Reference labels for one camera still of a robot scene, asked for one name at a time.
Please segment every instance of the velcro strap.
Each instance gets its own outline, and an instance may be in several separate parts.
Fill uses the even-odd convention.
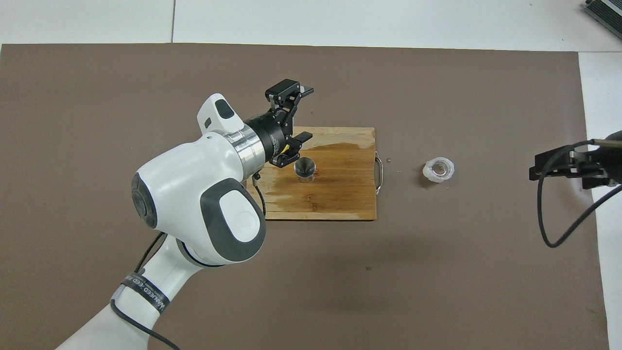
[[[130,273],[121,284],[140,294],[160,314],[164,312],[164,309],[170,303],[169,298],[155,284],[138,273]]]

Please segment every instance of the white floor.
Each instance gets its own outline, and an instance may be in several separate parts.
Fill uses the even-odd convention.
[[[582,0],[2,0],[12,43],[221,42],[580,52],[587,133],[622,129],[622,40]],[[594,198],[606,189],[597,189]],[[622,197],[596,212],[610,348],[622,350]]]

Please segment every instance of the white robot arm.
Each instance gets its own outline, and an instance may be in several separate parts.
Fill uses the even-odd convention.
[[[266,90],[271,108],[242,122],[220,94],[197,115],[201,137],[150,160],[132,180],[132,200],[151,228],[165,232],[160,249],[129,274],[101,310],[58,349],[147,349],[151,331],[183,284],[205,267],[244,262],[261,248],[264,213],[241,181],[266,162],[300,158],[312,135],[292,137],[298,102],[313,92],[285,79]]]

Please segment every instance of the black device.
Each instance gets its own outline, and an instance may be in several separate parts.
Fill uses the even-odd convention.
[[[293,136],[294,115],[303,97],[313,93],[313,88],[285,79],[266,90],[270,110],[246,121],[259,136],[266,152],[266,161],[279,168],[300,158],[302,144],[313,137],[303,131]]]
[[[594,151],[578,152],[575,148],[592,144],[600,146]],[[622,191],[622,130],[606,139],[590,139],[537,154],[535,165],[529,168],[529,179],[538,181],[537,213],[540,233],[550,248],[561,245],[570,234],[601,204]],[[542,219],[542,185],[551,176],[580,177],[584,189],[598,186],[615,187],[592,204],[555,242],[551,242],[544,230]]]
[[[622,39],[622,0],[586,0],[585,12]]]

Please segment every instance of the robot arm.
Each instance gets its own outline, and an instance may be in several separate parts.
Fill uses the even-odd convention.
[[[599,148],[588,152],[575,150],[577,147],[588,144],[599,146]],[[605,140],[581,141],[537,154],[534,162],[535,165],[529,168],[529,179],[538,181],[537,215],[540,234],[548,247],[557,248],[596,208],[622,192],[622,185],[620,185],[622,184],[622,130],[607,136]],[[580,177],[583,189],[598,186],[615,187],[586,209],[555,242],[549,240],[542,219],[542,185],[544,179],[551,176]]]
[[[312,135],[292,137],[293,116],[312,92],[285,79],[266,90],[270,110],[247,122],[222,95],[207,99],[197,115],[201,137],[150,160],[132,180],[136,211],[167,234],[164,243],[123,280],[111,304],[58,349],[147,349],[148,333],[176,348],[151,328],[194,273],[259,251],[265,217],[241,181],[268,161],[284,167],[300,158]]]

